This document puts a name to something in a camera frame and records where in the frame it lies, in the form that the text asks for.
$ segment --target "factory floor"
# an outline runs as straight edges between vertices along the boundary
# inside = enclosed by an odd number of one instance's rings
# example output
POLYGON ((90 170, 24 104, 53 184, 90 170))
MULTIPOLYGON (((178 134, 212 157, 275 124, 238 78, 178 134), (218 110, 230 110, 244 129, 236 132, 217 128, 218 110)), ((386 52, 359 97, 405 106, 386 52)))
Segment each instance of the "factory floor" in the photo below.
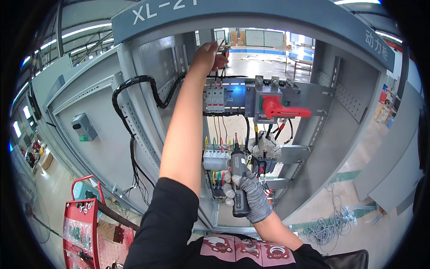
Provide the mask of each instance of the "factory floor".
MULTIPOLYGON (((292 77, 292 73, 286 74, 284 72, 285 56, 283 57, 284 62, 279 57, 280 55, 271 53, 231 53, 229 57, 230 67, 226 73, 227 75, 242 74, 249 77, 254 77, 255 75, 264 75, 264 77, 279 76, 281 79, 292 77)), ((287 64, 288 71, 293 69, 294 64, 287 64)), ((305 67, 303 67, 303 70, 300 70, 296 75, 296 80, 309 81, 308 72, 309 70, 306 71, 305 67)), ((299 121, 299 118, 292 120, 294 133, 297 130, 299 121)), ((231 138, 235 132, 238 133, 239 139, 246 136, 246 123, 242 116, 224 117, 225 128, 222 118, 214 117, 213 119, 208 119, 208 124, 212 137, 221 136, 225 138, 227 136, 227 138, 231 138)), ((263 130, 268 125, 259 125, 258 127, 263 130)), ((328 218, 332 214, 332 195, 339 195, 341 204, 349 206, 351 210, 354 210, 354 205, 356 204, 371 204, 373 202, 370 199, 359 202, 352 179, 370 161, 387 133, 388 128, 385 124, 376 123, 374 120, 371 120, 358 146, 339 170, 338 174, 332 179, 333 192, 322 189, 301 209, 283 221, 287 226, 292 225, 292 231, 297 232, 304 243, 309 243, 303 234, 304 227, 310 221, 317 218, 328 218)), ((254 137, 254 132, 250 132, 250 139, 254 137)), ((289 128, 285 128, 278 140, 286 141, 289 137, 290 130, 289 128)), ((59 234, 62 234, 64 206, 65 202, 70 199, 71 184, 76 176, 72 175, 60 162, 54 159, 48 169, 43 170, 41 167, 38 167, 35 177, 36 188, 46 205, 50 227, 58 231, 59 234)), ((141 216, 130 210, 125 210, 116 203, 111 203, 109 199, 106 202, 109 207, 132 222, 140 223, 141 216)), ((377 211, 355 210, 354 213, 357 224, 355 226, 353 222, 350 222, 351 229, 348 234, 339 236, 338 240, 335 238, 334 241, 322 246, 322 249, 315 243, 311 243, 312 247, 322 254, 330 255, 366 249, 369 252, 369 268, 382 268, 396 249, 412 219, 412 207, 410 206, 399 216, 397 216, 395 210, 388 212, 374 225, 371 222, 378 216, 379 213, 377 211)), ((105 216, 102 219, 114 223, 114 221, 105 216)), ((250 225, 246 219, 233 218, 231 208, 224 205, 220 207, 218 224, 221 226, 241 227, 250 225)), ((196 231, 191 236, 191 240, 197 239, 200 236, 201 233, 196 231)), ((56 268, 65 267, 61 238, 51 233, 49 240, 41 244, 41 247, 56 268)))

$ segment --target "gray control box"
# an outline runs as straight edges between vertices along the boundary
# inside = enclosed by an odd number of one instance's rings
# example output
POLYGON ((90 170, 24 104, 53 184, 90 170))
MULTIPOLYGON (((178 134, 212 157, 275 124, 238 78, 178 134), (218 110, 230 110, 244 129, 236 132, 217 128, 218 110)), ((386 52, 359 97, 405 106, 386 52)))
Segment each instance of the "gray control box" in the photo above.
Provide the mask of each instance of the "gray control box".
POLYGON ((79 135, 79 141, 81 142, 93 141, 97 136, 97 132, 92 127, 85 113, 79 114, 73 118, 72 127, 79 135))

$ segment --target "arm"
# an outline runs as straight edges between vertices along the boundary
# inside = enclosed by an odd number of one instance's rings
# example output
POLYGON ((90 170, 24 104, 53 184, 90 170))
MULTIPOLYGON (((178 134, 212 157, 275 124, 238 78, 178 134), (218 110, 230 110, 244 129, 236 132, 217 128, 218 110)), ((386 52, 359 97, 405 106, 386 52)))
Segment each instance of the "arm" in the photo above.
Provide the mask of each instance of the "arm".
POLYGON ((217 51, 217 43, 212 42, 204 44, 196 52, 179 92, 161 157, 160 178, 178 181, 197 196, 200 192, 203 146, 203 87, 207 74, 228 62, 227 58, 216 55, 217 51), (179 154, 180 145, 193 146, 187 146, 187 151, 179 154))
POLYGON ((265 241, 278 243, 293 251, 303 245, 302 240, 288 230, 281 222, 278 215, 273 211, 267 218, 260 222, 253 223, 252 225, 261 236, 261 239, 265 241))
MULTIPOLYGON (((246 218, 263 240, 280 244, 291 250, 297 250, 303 245, 301 239, 288 230, 278 215, 273 212, 272 206, 264 194, 263 186, 249 169, 246 169, 246 176, 231 176, 230 173, 227 173, 224 179, 227 183, 233 181, 246 192, 250 208, 246 218)), ((228 198, 235 196, 230 184, 224 184, 223 190, 228 198)))

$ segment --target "forearm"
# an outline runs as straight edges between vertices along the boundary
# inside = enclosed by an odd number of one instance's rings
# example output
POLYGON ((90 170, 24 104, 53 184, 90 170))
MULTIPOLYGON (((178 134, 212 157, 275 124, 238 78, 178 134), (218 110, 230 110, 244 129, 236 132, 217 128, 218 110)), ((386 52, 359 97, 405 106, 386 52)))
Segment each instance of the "forearm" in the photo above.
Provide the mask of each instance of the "forearm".
POLYGON ((266 219, 253 223, 253 226, 265 241, 280 244, 291 250, 297 250, 303 245, 302 240, 285 227, 274 211, 266 219))
POLYGON ((160 165, 160 177, 182 183, 197 196, 201 181, 202 103, 205 83, 206 74, 191 68, 176 101, 160 165))

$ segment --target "table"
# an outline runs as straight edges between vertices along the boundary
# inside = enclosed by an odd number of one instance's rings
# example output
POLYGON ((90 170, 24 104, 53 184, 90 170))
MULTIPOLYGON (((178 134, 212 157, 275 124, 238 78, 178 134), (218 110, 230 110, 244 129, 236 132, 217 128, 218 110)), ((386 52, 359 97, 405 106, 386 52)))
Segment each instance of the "table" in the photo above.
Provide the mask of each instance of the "table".
MULTIPOLYGON (((305 64, 305 65, 309 65, 309 75, 310 75, 310 71, 311 68, 313 66, 313 62, 312 61, 307 61, 307 60, 299 60, 299 59, 295 59, 295 58, 289 58, 291 60, 294 61, 294 74, 293 74, 293 80, 295 80, 295 72, 296 72, 296 68, 297 68, 297 63, 301 63, 301 64, 305 64)), ((285 61, 285 73, 287 72, 287 61, 285 61)))

